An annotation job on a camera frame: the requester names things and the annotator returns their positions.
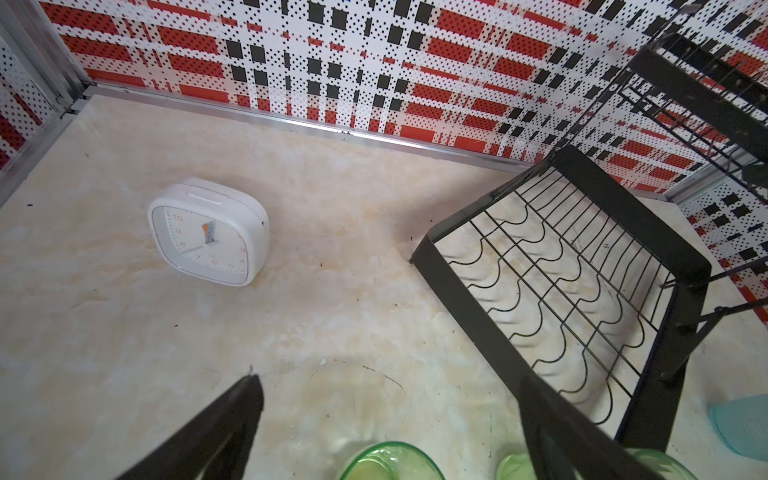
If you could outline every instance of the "red and white patterned wall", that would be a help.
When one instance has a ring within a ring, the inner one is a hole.
[[[56,114],[29,73],[0,38],[0,176],[13,164],[18,151]]]
[[[686,200],[680,210],[724,269],[768,257],[768,205],[731,179]],[[768,265],[742,270],[730,279],[747,302],[768,298]],[[768,328],[768,310],[754,310]]]
[[[96,81],[116,81],[500,157],[543,158],[684,0],[45,0]],[[687,35],[754,73],[768,3],[709,0]],[[701,159],[604,108],[581,149],[663,193]]]

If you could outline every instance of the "wire dish rack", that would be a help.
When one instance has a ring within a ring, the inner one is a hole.
[[[768,78],[745,65],[751,60],[722,60],[727,50],[712,45],[670,32],[644,46],[627,66],[635,74],[616,89],[619,106],[642,112],[765,203],[768,190],[751,173],[768,162]]]
[[[710,264],[578,149],[435,225],[412,262],[515,396],[538,376],[624,446],[665,450],[696,334],[676,324],[707,291],[671,280]]]

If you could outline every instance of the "beige marble surface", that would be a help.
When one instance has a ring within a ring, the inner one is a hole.
[[[155,250],[147,205],[190,175],[269,212],[248,287],[184,276]],[[508,178],[94,98],[0,210],[0,476],[112,478],[252,366],[266,409],[248,478],[331,480],[387,439],[446,478],[492,478],[523,449],[516,402],[407,259]],[[706,252],[675,206],[643,201]],[[717,295],[740,301],[730,283]],[[694,354],[670,453],[699,478],[768,476],[706,418],[768,391],[766,346],[748,313]]]

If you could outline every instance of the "teal plastic object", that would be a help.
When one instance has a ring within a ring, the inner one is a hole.
[[[696,480],[694,474],[666,453],[650,449],[627,449],[640,463],[664,480]],[[582,479],[576,472],[576,478]],[[536,480],[536,473],[527,453],[508,455],[496,469],[496,480]]]
[[[729,449],[768,462],[768,394],[719,403],[710,420]]]

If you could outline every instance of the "green container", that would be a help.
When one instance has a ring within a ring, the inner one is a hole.
[[[403,442],[368,447],[344,464],[340,480],[445,480],[424,452]]]
[[[650,449],[627,449],[627,453],[664,480],[696,480],[694,474],[666,453]],[[582,478],[578,472],[576,478]],[[498,465],[496,480],[536,480],[531,457],[527,453],[508,455]]]

